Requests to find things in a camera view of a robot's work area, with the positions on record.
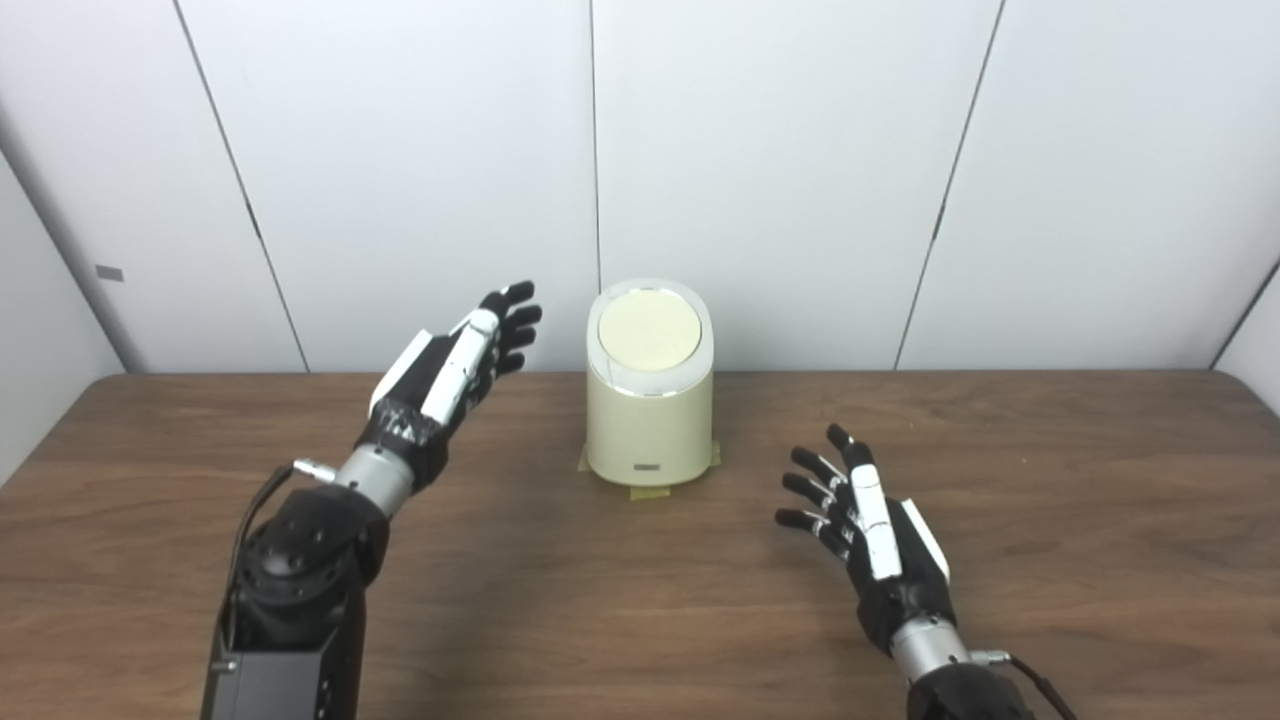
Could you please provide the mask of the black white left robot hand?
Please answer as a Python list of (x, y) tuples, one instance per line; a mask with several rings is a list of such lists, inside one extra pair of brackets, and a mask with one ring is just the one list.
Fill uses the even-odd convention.
[(356, 446), (402, 461), (410, 493), (442, 474), (453, 434), (495, 382), (524, 368), (524, 351), (543, 318), (534, 295), (531, 281), (509, 284), (490, 292), (452, 331), (420, 331), (379, 380)]

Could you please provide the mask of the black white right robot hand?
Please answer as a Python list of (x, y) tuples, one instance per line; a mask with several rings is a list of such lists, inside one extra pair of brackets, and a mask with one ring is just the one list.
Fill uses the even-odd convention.
[(774, 523), (815, 537), (845, 568), (858, 597), (858, 621), (868, 641), (888, 653), (914, 621), (957, 626), (945, 559), (914, 505), (888, 496), (870, 446), (840, 424), (826, 437), (837, 468), (804, 447), (791, 451), (804, 474), (787, 471), (782, 486), (810, 509), (778, 509)]

